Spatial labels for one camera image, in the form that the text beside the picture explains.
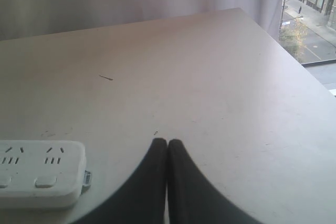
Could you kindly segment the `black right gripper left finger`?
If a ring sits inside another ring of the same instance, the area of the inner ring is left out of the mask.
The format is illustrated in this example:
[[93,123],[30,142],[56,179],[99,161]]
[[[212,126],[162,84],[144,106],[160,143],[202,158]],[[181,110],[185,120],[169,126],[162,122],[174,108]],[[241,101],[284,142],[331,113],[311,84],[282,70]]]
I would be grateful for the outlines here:
[[167,141],[153,139],[143,160],[106,201],[76,223],[163,223]]

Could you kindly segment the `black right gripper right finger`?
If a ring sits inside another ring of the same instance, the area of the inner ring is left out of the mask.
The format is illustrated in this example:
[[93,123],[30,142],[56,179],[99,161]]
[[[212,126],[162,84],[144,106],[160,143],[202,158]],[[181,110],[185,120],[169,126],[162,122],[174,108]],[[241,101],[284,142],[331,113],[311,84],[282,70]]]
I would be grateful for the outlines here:
[[208,181],[178,139],[167,149],[167,201],[170,223],[260,223]]

